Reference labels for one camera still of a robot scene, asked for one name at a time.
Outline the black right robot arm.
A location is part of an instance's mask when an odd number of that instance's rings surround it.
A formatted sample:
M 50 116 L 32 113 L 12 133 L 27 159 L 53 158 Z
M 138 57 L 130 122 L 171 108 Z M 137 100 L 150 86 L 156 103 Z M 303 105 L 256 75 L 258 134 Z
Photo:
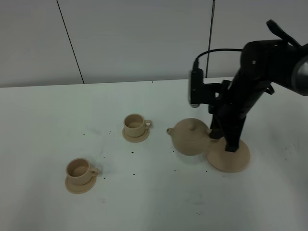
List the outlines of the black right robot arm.
M 308 46 L 301 46 L 273 20 L 266 25 L 278 39 L 247 43 L 238 72 L 232 81 L 221 83 L 218 98 L 209 107 L 213 114 L 210 137 L 224 137 L 227 152 L 238 150 L 246 115 L 264 92 L 274 93 L 272 83 L 308 94 Z

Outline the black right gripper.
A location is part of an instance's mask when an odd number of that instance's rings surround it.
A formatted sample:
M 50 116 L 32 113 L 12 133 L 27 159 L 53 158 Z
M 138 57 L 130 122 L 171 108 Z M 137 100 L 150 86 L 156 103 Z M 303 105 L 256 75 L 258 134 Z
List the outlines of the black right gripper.
M 274 93 L 271 83 L 267 80 L 233 80 L 223 81 L 224 88 L 214 104 L 209 106 L 212 115 L 210 125 L 211 139 L 219 140 L 225 136 L 227 152 L 236 152 L 239 149 L 240 137 L 247 113 L 265 92 Z

